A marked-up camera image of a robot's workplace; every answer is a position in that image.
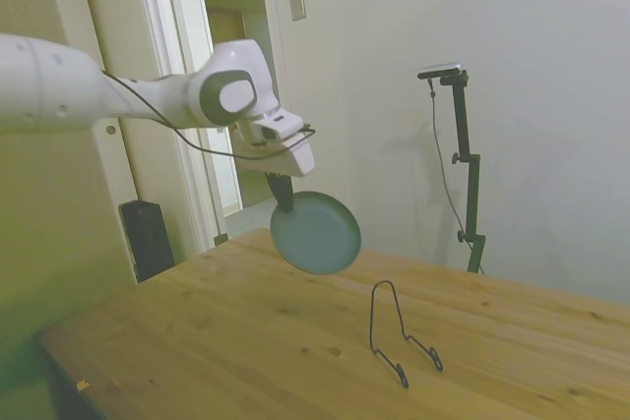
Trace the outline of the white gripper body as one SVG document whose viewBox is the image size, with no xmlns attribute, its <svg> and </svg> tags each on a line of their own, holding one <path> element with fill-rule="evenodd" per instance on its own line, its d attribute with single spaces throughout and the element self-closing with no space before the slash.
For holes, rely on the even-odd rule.
<svg viewBox="0 0 630 420">
<path fill-rule="evenodd" d="M 248 142 L 242 134 L 233 131 L 233 154 L 237 165 L 244 169 L 303 177 L 315 167 L 309 138 L 315 133 L 310 125 L 284 139 L 262 138 Z"/>
</svg>

